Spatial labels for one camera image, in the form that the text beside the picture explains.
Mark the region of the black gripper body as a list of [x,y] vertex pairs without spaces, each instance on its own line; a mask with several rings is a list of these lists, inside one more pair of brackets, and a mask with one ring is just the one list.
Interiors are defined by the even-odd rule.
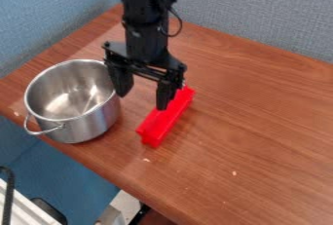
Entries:
[[159,83],[161,80],[183,83],[184,63],[167,50],[163,23],[123,25],[124,41],[106,41],[104,62],[127,67],[133,76]]

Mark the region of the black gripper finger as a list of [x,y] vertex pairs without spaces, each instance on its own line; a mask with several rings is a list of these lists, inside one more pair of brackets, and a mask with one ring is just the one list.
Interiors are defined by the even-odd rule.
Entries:
[[132,89],[133,77],[129,69],[106,62],[108,73],[119,97],[124,97]]
[[156,89],[156,109],[163,111],[167,109],[168,102],[173,100],[175,93],[183,88],[183,83],[173,83],[171,81],[161,80],[157,83]]

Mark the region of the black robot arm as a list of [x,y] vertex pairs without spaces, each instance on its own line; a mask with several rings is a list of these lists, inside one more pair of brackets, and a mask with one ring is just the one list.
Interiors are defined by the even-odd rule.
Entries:
[[176,0],[120,0],[124,41],[106,41],[104,62],[117,95],[132,89],[133,77],[157,83],[156,108],[167,109],[175,93],[183,87],[185,64],[167,50],[168,18],[176,15]]

